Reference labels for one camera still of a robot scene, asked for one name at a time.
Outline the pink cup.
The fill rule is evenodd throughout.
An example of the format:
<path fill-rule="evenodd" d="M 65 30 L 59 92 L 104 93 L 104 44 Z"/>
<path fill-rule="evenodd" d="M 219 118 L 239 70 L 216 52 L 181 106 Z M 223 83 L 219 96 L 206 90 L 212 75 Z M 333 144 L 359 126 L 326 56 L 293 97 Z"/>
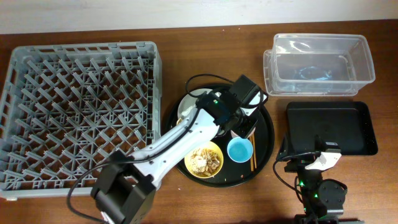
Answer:
<path fill-rule="evenodd" d="M 245 128 L 245 127 L 241 126 L 241 127 L 238 127 L 238 128 L 234 128 L 234 129 L 231 130 L 231 137 L 232 138 L 240 137 L 240 138 L 243 138 L 243 139 L 247 139 L 251 135 L 254 134 L 255 130 L 256 130 L 255 127 Z"/>

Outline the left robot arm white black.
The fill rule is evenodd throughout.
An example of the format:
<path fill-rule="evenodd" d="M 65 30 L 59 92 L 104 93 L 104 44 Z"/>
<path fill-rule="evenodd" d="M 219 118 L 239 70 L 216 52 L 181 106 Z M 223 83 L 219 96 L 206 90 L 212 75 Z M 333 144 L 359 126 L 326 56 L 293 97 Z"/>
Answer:
<path fill-rule="evenodd" d="M 241 75 L 228 88 L 214 88 L 194 97 L 195 106 L 189 114 L 154 143 L 129 156 L 116 151 L 100 166 L 90 195 L 103 223 L 139 223 L 172 167 L 222 133 L 233 131 L 246 138 L 257 123 L 253 113 L 268 95 Z"/>

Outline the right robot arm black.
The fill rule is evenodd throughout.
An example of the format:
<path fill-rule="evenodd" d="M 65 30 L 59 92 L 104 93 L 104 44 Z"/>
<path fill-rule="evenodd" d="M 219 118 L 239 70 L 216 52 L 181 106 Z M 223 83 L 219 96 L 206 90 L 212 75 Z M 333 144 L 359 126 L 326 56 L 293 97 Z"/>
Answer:
<path fill-rule="evenodd" d="M 335 142 L 326 142 L 315 136 L 315 148 L 296 152 L 285 135 L 272 169 L 276 177 L 292 189 L 303 205 L 304 214 L 294 216 L 294 223 L 363 223 L 358 219 L 340 219 L 344 213 L 347 186 L 334 179 L 324 179 L 322 173 L 331 169 L 341 158 L 341 149 Z M 276 165 L 285 162 L 284 171 L 295 173 L 294 184 L 288 184 L 277 174 Z"/>

